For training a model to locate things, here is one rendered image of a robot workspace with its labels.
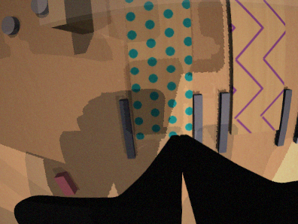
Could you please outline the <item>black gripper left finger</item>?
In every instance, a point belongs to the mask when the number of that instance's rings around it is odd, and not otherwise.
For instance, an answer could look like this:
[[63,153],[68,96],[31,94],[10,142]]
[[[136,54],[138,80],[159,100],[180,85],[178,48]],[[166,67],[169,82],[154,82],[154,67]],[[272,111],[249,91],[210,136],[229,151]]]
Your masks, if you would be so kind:
[[35,195],[21,200],[18,224],[181,224],[182,142],[170,137],[154,161],[120,196]]

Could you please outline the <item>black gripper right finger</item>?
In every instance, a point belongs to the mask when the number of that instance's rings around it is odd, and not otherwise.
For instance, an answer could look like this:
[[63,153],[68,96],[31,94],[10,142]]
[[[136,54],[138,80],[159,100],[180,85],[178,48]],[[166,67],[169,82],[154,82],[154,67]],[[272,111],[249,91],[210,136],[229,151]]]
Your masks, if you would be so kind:
[[180,138],[195,224],[298,224],[297,180],[268,180],[193,137]]

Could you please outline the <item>brown open-top box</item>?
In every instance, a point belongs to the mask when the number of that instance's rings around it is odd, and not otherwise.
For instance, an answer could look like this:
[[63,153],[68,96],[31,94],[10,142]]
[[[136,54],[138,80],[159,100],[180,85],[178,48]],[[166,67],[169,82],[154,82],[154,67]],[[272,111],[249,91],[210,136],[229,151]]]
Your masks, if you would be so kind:
[[93,18],[160,9],[253,7],[298,11],[298,0],[37,0],[39,24],[81,35],[94,32]]

